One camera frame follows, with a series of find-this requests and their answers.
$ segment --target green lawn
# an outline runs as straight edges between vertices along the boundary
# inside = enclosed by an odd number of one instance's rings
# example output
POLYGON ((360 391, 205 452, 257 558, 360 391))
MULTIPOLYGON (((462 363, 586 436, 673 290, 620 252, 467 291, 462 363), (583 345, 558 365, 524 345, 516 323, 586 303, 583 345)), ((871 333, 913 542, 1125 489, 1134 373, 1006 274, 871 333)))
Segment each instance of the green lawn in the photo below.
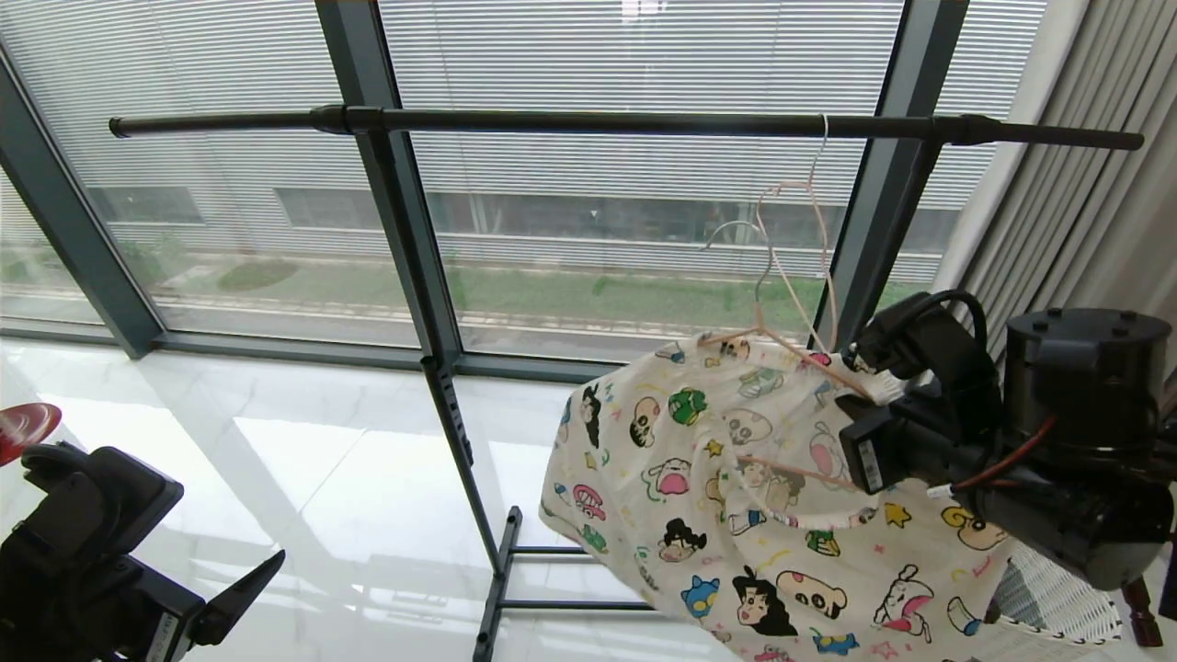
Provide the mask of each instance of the green lawn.
MULTIPOLYGON (((191 294, 233 294, 306 303, 404 305, 400 282, 391 265, 313 262, 262 262, 280 271, 272 283, 257 264, 197 277, 175 290, 191 294), (291 270, 297 264, 298 269, 291 270), (244 273, 257 277, 255 287, 244 273)), ((461 311, 561 316, 579 319, 672 323, 693 326, 743 326, 751 323, 754 282, 694 280, 634 274, 538 272, 506 269, 451 267, 446 276, 454 305, 461 311)), ((791 279, 798 298, 812 316, 822 294, 822 282, 791 279)), ((911 285, 890 285, 884 305, 916 291, 911 285)), ((762 287, 769 324, 780 331, 803 331, 804 318, 792 304, 779 278, 762 287)))

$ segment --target garment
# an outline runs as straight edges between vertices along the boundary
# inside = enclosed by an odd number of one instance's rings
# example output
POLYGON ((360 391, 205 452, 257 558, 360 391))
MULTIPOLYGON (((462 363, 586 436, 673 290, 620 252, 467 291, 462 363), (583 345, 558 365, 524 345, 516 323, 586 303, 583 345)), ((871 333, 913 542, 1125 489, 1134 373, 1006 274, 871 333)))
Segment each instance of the garment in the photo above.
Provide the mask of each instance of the garment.
POLYGON ((544 523, 743 660, 967 660, 1005 532, 916 479, 847 489, 839 386, 772 343, 698 340, 574 391, 544 523))

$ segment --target white tile floor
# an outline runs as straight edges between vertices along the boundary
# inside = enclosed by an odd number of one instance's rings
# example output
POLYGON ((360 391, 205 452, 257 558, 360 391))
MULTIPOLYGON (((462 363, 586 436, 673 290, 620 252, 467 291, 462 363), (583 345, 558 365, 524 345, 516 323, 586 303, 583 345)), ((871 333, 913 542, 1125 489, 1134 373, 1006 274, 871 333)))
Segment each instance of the white tile floor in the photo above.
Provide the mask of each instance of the white tile floor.
MULTIPOLYGON (((420 375, 165 352, 133 363, 114 349, 4 339, 0 376, 0 405, 56 404, 58 438, 121 448, 184 483, 135 552, 177 582, 211 597, 287 550, 237 630, 189 660, 470 658, 490 565, 420 375)), ((563 544, 534 511, 568 391, 459 378, 496 534, 518 504, 521 543, 563 544)), ((0 530, 40 496, 19 465, 0 469, 0 530)), ((604 568, 567 563, 517 564, 510 593, 634 598, 604 568)), ((1164 628, 1177 647, 1177 627, 1164 628)), ((1172 650, 1109 654, 1159 661, 1172 650)), ((643 614, 508 615, 496 648, 499 662, 731 658, 706 633, 643 614)))

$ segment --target red object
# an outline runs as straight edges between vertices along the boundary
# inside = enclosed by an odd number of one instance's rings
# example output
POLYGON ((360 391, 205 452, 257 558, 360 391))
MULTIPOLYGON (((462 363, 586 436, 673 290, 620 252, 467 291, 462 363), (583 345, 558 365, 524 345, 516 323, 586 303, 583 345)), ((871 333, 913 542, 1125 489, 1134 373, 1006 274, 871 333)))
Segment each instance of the red object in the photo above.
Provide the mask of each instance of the red object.
POLYGON ((61 410, 42 402, 0 410, 0 466, 44 442, 61 423, 61 410))

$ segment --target white curtain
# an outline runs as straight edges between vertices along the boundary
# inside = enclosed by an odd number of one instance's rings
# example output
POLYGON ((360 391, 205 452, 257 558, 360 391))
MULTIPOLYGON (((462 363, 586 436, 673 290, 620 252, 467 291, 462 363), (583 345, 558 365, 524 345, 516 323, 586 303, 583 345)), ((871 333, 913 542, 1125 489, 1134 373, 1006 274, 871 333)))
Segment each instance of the white curtain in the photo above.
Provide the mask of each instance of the white curtain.
MULTIPOLYGON (((1133 131, 1145 144, 999 148, 936 280, 978 296, 998 359, 1005 322, 1049 306, 1177 319, 1175 19, 1170 0, 1048 8, 1010 121, 1133 131)), ((1175 349, 1170 338, 1170 370, 1175 349)))

